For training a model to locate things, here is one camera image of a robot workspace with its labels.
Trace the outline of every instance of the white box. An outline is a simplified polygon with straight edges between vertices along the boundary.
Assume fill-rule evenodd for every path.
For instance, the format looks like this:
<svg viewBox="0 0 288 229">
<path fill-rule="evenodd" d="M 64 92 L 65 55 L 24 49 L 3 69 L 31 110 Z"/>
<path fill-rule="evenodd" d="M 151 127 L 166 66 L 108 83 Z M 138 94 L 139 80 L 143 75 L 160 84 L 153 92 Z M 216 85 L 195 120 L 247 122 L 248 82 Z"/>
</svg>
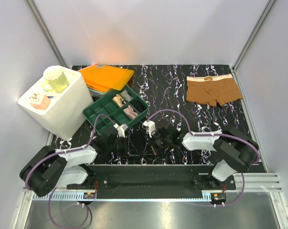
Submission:
<svg viewBox="0 0 288 229">
<path fill-rule="evenodd" d="M 46 130 L 58 135 L 63 140 L 69 140 L 85 121 L 82 111 L 93 103 L 93 99 L 81 73 L 61 68 L 69 82 L 69 86 L 62 93 L 45 92 L 41 87 L 45 81 L 42 77 L 18 99 L 18 104 Z M 38 110 L 29 103 L 33 93 L 44 93 L 55 97 L 51 99 L 46 110 Z"/>
</svg>

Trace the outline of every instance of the black marble table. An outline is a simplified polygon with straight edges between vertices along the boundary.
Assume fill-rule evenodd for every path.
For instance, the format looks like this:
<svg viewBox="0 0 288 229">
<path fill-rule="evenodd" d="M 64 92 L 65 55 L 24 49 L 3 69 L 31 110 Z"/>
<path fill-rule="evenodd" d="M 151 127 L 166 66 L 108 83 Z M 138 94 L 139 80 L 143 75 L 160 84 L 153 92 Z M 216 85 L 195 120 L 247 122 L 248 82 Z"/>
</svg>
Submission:
<svg viewBox="0 0 288 229">
<path fill-rule="evenodd" d="M 79 70 L 83 67 L 86 66 L 73 66 L 73 70 Z M 180 111 L 187 118 L 192 131 L 210 132 L 232 125 L 246 135 L 250 135 L 240 101 L 226 104 L 223 107 L 186 102 L 186 76 L 203 77 L 229 74 L 231 71 L 228 65 L 122 65 L 120 67 L 134 70 L 132 89 L 149 104 L 147 117 L 161 109 L 173 109 Z M 177 114 L 161 113 L 156 116 L 154 121 L 157 123 L 161 119 L 166 119 L 178 130 L 187 131 L 185 122 Z M 91 131 L 91 125 L 85 121 L 68 141 L 54 135 L 52 145 L 59 149 L 82 146 L 88 142 Z M 142 122 L 131 128 L 127 134 L 132 136 L 138 131 L 144 131 Z M 120 158 L 112 153 L 108 160 L 103 163 L 119 165 L 196 165 L 215 164 L 221 160 L 218 159 L 216 152 L 211 151 L 168 150 L 170 152 L 164 155 L 129 158 Z M 264 171 L 262 164 L 259 167 L 261 171 Z"/>
</svg>

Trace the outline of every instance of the brown shorts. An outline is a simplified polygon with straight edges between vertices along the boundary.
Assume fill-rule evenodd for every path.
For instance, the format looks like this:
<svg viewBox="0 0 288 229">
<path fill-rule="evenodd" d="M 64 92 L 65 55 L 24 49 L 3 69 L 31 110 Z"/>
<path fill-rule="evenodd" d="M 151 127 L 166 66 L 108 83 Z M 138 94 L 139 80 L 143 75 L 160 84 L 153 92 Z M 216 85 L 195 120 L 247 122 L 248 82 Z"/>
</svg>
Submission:
<svg viewBox="0 0 288 229">
<path fill-rule="evenodd" d="M 187 95 L 186 101 L 220 106 L 242 99 L 231 74 L 207 77 L 187 76 Z"/>
</svg>

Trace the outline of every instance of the yellow mug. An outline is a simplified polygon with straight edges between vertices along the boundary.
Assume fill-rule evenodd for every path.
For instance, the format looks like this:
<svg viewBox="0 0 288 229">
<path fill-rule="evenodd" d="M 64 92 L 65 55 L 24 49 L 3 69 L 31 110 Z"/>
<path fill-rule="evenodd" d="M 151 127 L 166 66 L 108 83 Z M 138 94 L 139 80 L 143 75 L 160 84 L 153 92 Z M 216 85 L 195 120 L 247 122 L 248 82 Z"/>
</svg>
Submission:
<svg viewBox="0 0 288 229">
<path fill-rule="evenodd" d="M 69 85 L 61 66 L 50 66 L 46 68 L 43 77 L 45 82 L 42 83 L 42 88 L 46 92 L 62 93 Z"/>
</svg>

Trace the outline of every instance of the green tray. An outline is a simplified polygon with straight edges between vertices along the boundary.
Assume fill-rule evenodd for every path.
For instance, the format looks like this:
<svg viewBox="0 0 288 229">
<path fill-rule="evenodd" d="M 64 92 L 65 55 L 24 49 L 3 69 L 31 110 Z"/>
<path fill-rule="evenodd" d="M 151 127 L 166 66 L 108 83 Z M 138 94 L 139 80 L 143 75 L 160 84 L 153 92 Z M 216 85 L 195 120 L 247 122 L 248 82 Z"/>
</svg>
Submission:
<svg viewBox="0 0 288 229">
<path fill-rule="evenodd" d="M 116 94 L 126 90 L 128 94 L 132 97 L 132 100 L 137 100 L 141 104 L 144 105 L 145 111 L 140 113 L 137 109 L 134 108 L 130 104 L 130 102 L 127 102 L 122 107 L 119 107 L 112 98 L 116 96 Z M 138 116 L 135 119 L 131 119 L 128 117 L 128 115 L 124 112 L 124 109 L 130 105 L 133 110 L 138 113 Z M 142 120 L 144 117 L 146 117 L 148 112 L 148 104 L 142 100 L 138 94 L 136 94 L 128 85 L 124 86 L 124 88 L 121 91 L 117 90 L 110 90 L 105 96 L 98 99 L 93 104 L 89 105 L 86 109 L 83 110 L 83 114 L 85 115 L 86 119 L 89 121 L 89 123 L 93 126 L 94 122 L 96 120 L 97 115 L 99 114 L 105 114 L 109 116 L 115 123 L 118 125 L 127 124 L 128 129 L 134 126 L 136 123 L 138 123 L 140 120 Z M 96 124 L 96 131 L 99 135 L 101 135 L 109 126 L 113 126 L 113 123 L 107 119 L 105 116 L 101 116 Z"/>
</svg>

